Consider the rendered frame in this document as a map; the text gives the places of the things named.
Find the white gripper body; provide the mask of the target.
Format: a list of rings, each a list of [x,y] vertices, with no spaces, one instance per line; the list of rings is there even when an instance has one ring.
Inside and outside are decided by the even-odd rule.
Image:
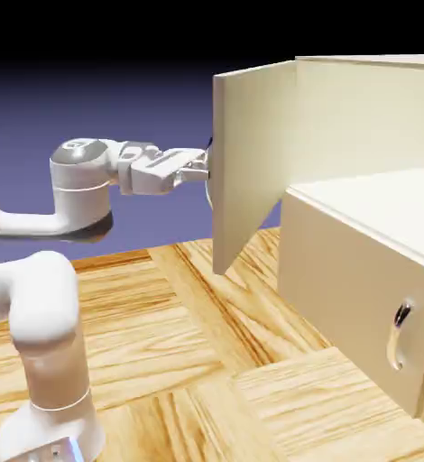
[[[131,165],[132,193],[135,195],[168,194],[178,186],[176,174],[194,159],[206,157],[206,150],[172,148],[164,152],[147,152]]]

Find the cream cabinet door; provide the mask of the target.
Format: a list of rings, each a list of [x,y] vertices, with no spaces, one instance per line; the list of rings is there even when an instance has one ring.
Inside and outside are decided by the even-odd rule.
[[[411,417],[424,420],[424,265],[313,202],[287,192],[280,295]],[[392,320],[409,299],[403,367],[388,363]]]
[[[288,60],[213,78],[207,186],[216,274],[231,266],[288,182],[296,70]]]

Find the cream cabinet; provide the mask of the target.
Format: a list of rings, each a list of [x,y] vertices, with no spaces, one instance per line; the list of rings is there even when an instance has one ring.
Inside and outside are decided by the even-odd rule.
[[[424,56],[300,59],[287,192],[424,265]]]

